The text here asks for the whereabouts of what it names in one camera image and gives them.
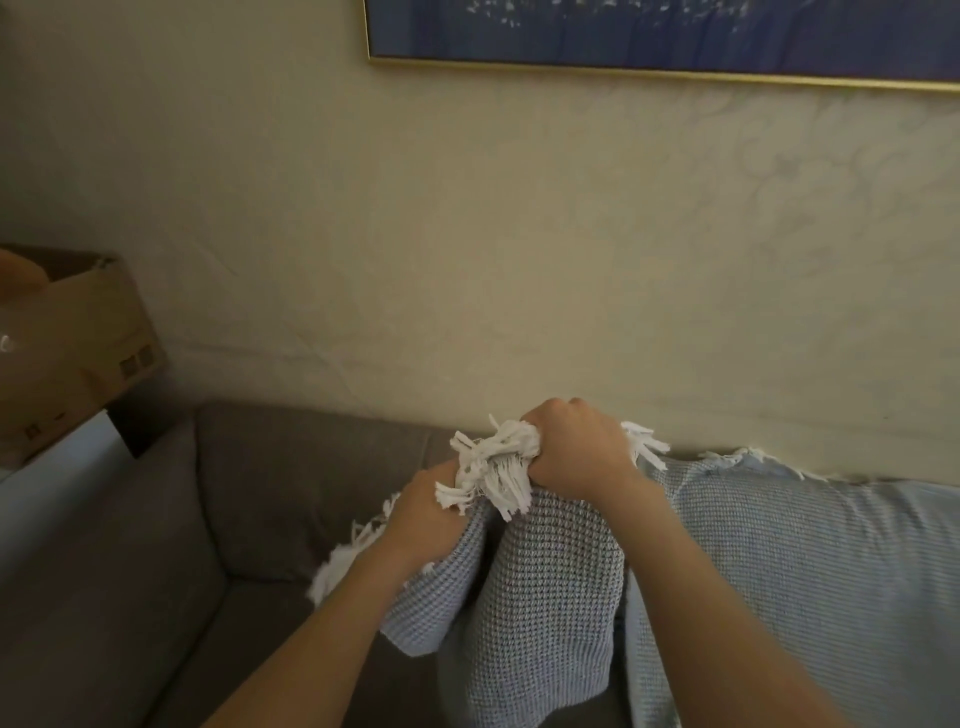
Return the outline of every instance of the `blue painting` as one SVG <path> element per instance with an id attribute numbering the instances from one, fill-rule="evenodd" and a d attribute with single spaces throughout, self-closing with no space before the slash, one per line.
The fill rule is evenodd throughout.
<path id="1" fill-rule="evenodd" d="M 366 0 L 373 59 L 960 81 L 960 0 Z"/>

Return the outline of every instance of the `open cardboard box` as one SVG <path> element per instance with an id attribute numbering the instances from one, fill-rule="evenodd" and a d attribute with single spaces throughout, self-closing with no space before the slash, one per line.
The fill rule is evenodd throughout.
<path id="1" fill-rule="evenodd" d="M 0 467 L 15 468 L 166 362 L 124 264 L 2 244 L 50 284 L 0 303 Z"/>

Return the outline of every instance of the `brown couch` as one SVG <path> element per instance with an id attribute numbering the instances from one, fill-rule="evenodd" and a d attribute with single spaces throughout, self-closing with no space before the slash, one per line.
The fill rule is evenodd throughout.
<path id="1" fill-rule="evenodd" d="M 0 586 L 0 722 L 199 726 L 310 614 L 307 582 L 351 520 L 448 457 L 450 434 L 204 407 Z M 544 725 L 629 726 L 613 676 Z M 445 725 L 433 659 L 378 636 L 344 725 Z"/>

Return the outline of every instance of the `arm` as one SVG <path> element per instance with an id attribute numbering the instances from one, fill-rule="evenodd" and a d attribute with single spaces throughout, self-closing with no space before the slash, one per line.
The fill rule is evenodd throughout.
<path id="1" fill-rule="evenodd" d="M 456 461 L 417 473 L 383 535 L 357 556 L 321 607 L 204 724 L 204 728 L 334 728 L 347 712 L 373 637 L 408 579 L 457 545 L 467 519 L 445 511 L 435 484 Z"/>
<path id="2" fill-rule="evenodd" d="M 626 553 L 684 728 L 849 725 L 637 471 L 617 421 L 582 400 L 523 419 L 540 430 L 530 476 L 593 505 Z"/>

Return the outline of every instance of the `couch back cushion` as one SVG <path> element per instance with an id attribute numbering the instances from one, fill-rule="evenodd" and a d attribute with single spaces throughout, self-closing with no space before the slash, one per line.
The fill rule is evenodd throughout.
<path id="1" fill-rule="evenodd" d="M 197 416 L 200 482 L 227 571 L 308 580 L 449 433 L 283 407 L 210 404 Z"/>
<path id="2" fill-rule="evenodd" d="M 75 511 L 0 586 L 0 722 L 139 726 L 225 588 L 190 422 Z"/>

